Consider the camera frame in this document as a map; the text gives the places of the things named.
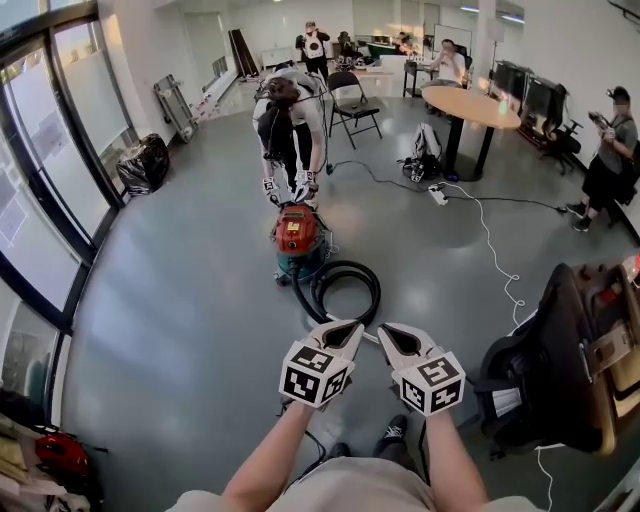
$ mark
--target vacuum hose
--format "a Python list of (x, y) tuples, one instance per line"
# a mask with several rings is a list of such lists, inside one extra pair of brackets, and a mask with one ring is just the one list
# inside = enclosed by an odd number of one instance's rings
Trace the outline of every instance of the vacuum hose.
[[(331, 272), (332, 270), (345, 267), (355, 270), (339, 270), (335, 272)], [(357, 320), (364, 324), (369, 325), (373, 318), (376, 316), (376, 312), (378, 311), (378, 306), (380, 306), (380, 281), (378, 281), (378, 277), (373, 273), (373, 271), (362, 265), (361, 263), (357, 263), (355, 261), (332, 261), (325, 264), (316, 274), (313, 276), (313, 279), (310, 283), (310, 292), (311, 292), (311, 303), (307, 300), (307, 298), (302, 293), (300, 289), (300, 283), (298, 282), (298, 275), (300, 273), (300, 265), (296, 260), (292, 260), (289, 264), (289, 275), (291, 276), (293, 292), (296, 294), (296, 297), (300, 301), (300, 304), (304, 308), (304, 310), (309, 314), (311, 318), (313, 318), (316, 322), (320, 324), (325, 324), (330, 322), (331, 319), (327, 316), (327, 310), (324, 307), (324, 294), (329, 289), (334, 282), (338, 279), (343, 279), (346, 277), (353, 277), (355, 279), (359, 279), (369, 288), (369, 293), (371, 294), (371, 307), (367, 310), (367, 312), (359, 317)]]

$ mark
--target shoe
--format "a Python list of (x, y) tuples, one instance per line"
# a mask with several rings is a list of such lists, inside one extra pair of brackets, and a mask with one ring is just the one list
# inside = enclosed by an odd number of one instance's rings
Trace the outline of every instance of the shoe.
[(336, 443), (329, 452), (329, 459), (337, 459), (339, 457), (351, 457), (351, 450), (346, 443)]
[(409, 422), (404, 414), (398, 414), (391, 420), (387, 427), (387, 433), (383, 439), (400, 438), (404, 439), (404, 435), (407, 433), (407, 426)]
[(587, 213), (587, 207), (584, 203), (568, 204), (567, 210), (580, 218), (584, 217), (584, 215)]
[(591, 219), (589, 217), (582, 217), (580, 220), (577, 220), (574, 223), (573, 229), (575, 229), (576, 231), (581, 231), (583, 233), (586, 233), (587, 231), (589, 231), (590, 225), (591, 225)]

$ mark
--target black shorts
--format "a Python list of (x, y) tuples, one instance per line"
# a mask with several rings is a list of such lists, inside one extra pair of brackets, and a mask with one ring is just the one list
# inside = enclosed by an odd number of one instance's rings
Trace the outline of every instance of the black shorts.
[(589, 196), (589, 208), (599, 212), (606, 208), (615, 197), (620, 176), (604, 164), (596, 156), (587, 171), (587, 177), (582, 185), (582, 191)]

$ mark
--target white shirt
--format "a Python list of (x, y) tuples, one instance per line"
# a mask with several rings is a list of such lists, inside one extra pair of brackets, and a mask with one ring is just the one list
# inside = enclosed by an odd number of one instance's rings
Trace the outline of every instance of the white shirt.
[(451, 80), (452, 82), (458, 82), (459, 84), (462, 84), (462, 76), (464, 75), (464, 71), (467, 69), (464, 62), (464, 56), (460, 55), (459, 53), (454, 53), (453, 60), (460, 71), (462, 71), (460, 76), (456, 76), (451, 62), (449, 62), (449, 59), (445, 57), (440, 63), (440, 72), (438, 73), (438, 78), (441, 80)]
[[(322, 464), (292, 485), (269, 512), (435, 511), (432, 491), (410, 471), (383, 459), (342, 457)], [(202, 491), (184, 494), (168, 512), (238, 512)], [(540, 512), (524, 498), (503, 498), (481, 512)]]

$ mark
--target hand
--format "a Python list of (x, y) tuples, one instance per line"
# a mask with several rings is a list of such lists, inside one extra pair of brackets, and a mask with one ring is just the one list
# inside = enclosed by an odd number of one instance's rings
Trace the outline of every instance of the hand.
[(298, 171), (296, 174), (296, 191), (293, 194), (293, 202), (308, 201), (313, 199), (318, 192), (316, 175), (311, 171)]
[(262, 193), (271, 203), (280, 206), (280, 187), (278, 187), (273, 178), (264, 178), (262, 180)]
[(607, 128), (604, 132), (603, 139), (609, 143), (613, 142), (616, 140), (616, 131), (613, 128)]

